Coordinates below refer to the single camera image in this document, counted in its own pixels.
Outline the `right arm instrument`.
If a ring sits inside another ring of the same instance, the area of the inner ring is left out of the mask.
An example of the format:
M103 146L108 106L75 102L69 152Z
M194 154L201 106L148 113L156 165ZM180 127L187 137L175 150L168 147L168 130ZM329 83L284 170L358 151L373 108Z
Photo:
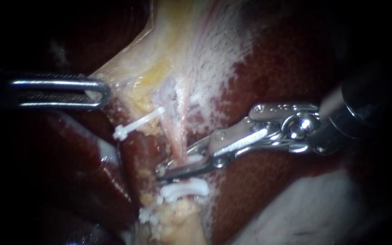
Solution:
M328 154L329 145L317 141L326 125L312 103L258 103L235 125L210 135L207 162L222 168L253 150Z

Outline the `right arm instrument jaw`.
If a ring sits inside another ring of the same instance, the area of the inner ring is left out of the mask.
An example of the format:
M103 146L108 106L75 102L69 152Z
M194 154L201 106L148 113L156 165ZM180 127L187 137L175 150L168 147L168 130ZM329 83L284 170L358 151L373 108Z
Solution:
M207 150L209 141L209 136L204 137L199 141L193 143L192 145L188 146L186 152L179 155L177 160L175 160L173 157L169 157L164 161L173 160L174 166L176 167L196 163L203 160L208 161L209 154L207 153Z
M156 179L161 183L172 183L201 176L215 168L209 161L199 161L184 166L174 166L174 161L164 161L156 166Z

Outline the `left arm instrument jaw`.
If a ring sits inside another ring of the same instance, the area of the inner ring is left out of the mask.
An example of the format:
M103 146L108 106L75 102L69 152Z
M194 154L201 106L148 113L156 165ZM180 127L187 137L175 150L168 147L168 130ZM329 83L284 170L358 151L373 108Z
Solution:
M108 105L109 86L100 80L61 75L31 75L9 82L18 108L96 110Z

